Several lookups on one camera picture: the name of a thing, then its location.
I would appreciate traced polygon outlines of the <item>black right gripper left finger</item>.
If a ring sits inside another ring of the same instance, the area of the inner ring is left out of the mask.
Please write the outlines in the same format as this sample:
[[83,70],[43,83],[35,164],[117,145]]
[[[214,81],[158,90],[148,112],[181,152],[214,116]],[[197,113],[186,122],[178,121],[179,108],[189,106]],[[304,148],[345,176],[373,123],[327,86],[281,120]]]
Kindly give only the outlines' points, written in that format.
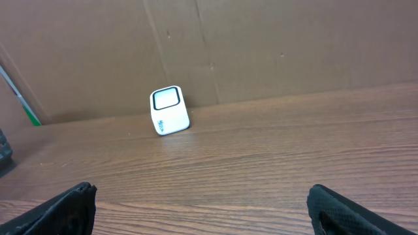
[[91,235],[97,188],[82,182],[1,225],[6,235]]

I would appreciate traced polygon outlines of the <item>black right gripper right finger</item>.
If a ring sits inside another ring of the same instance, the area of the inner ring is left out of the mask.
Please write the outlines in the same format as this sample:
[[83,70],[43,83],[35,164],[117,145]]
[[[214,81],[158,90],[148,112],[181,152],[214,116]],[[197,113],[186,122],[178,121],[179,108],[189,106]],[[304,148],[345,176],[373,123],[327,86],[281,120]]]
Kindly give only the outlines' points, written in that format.
[[324,185],[310,189],[307,207],[315,235],[415,235]]

